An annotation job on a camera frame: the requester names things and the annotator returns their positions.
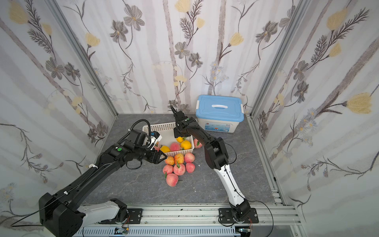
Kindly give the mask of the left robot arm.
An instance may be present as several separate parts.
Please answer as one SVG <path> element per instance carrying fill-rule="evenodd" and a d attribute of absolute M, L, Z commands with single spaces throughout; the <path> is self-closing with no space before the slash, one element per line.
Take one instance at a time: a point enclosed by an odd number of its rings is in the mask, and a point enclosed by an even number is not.
<path fill-rule="evenodd" d="M 97 158 L 93 167 L 55 194 L 46 193 L 38 201 L 39 221 L 56 237 L 71 237 L 87 217 L 79 208 L 87 196 L 107 177 L 129 161 L 145 160 L 159 164 L 167 158 L 162 151 L 133 145 L 113 144 Z"/>

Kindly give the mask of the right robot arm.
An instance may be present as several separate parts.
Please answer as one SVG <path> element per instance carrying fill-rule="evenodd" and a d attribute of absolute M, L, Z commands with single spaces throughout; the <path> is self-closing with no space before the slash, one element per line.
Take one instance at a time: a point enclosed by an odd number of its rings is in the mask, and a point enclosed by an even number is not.
<path fill-rule="evenodd" d="M 242 223 L 247 219 L 251 206 L 233 177 L 224 140 L 221 137 L 216 138 L 210 135 L 198 124 L 195 118 L 188 117 L 173 107 L 171 110 L 176 123 L 174 136 L 192 136 L 203 145 L 206 163 L 217 173 L 227 192 L 233 221 Z"/>

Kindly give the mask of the yellow peach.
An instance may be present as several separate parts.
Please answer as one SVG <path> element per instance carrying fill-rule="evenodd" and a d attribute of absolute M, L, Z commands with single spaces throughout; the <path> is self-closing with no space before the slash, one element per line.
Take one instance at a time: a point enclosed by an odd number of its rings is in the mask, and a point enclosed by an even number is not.
<path fill-rule="evenodd" d="M 180 146 L 181 150 L 190 150 L 192 148 L 191 142 L 188 140 L 183 140 Z"/>
<path fill-rule="evenodd" d="M 177 140 L 178 143 L 182 143 L 184 141 L 184 138 L 178 137 L 178 138 L 176 138 L 176 140 Z"/>

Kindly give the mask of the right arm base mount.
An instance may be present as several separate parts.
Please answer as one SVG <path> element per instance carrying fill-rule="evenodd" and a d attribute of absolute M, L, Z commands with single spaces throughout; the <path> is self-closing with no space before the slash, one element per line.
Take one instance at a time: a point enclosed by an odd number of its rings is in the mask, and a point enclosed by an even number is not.
<path fill-rule="evenodd" d="M 223 225 L 259 223 L 258 214 L 255 208 L 250 208 L 247 212 L 238 212 L 232 208 L 219 208 L 218 214 L 218 220 Z"/>

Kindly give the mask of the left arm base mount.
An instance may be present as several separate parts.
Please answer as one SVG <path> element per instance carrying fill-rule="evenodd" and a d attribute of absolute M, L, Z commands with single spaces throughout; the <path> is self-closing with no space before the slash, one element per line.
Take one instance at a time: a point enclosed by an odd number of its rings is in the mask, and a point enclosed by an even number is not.
<path fill-rule="evenodd" d="M 140 224 L 142 208 L 121 208 L 113 219 L 100 221 L 99 224 Z"/>

